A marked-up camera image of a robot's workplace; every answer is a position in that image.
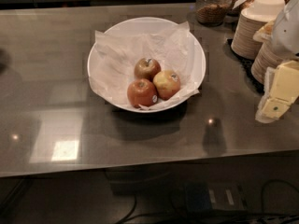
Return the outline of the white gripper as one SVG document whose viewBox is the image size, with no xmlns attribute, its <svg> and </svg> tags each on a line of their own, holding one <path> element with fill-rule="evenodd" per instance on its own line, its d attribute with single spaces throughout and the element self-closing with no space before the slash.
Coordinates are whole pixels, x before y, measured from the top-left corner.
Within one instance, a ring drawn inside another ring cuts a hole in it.
<svg viewBox="0 0 299 224">
<path fill-rule="evenodd" d="M 254 35 L 257 42 L 271 39 L 279 56 L 299 59 L 299 0 L 290 0 L 275 21 L 269 21 Z M 299 97 L 299 62 L 288 61 L 268 67 L 264 76 L 264 95 L 255 119 L 261 123 L 279 120 Z"/>
</svg>

